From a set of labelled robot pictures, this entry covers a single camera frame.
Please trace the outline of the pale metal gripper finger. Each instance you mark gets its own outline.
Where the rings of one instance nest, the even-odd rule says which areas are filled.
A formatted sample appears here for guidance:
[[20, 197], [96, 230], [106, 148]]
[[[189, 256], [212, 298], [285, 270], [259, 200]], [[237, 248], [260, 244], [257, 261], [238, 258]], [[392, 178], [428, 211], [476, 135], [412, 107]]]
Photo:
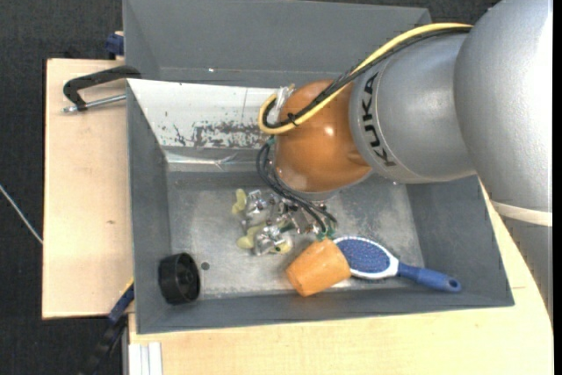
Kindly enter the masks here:
[[253, 253], [284, 255], [288, 252], [288, 241], [278, 227], [257, 226], [253, 233]]
[[271, 217], [276, 203], [277, 197], [272, 191], [252, 191], [245, 198], [242, 217], [246, 222], [265, 222]]

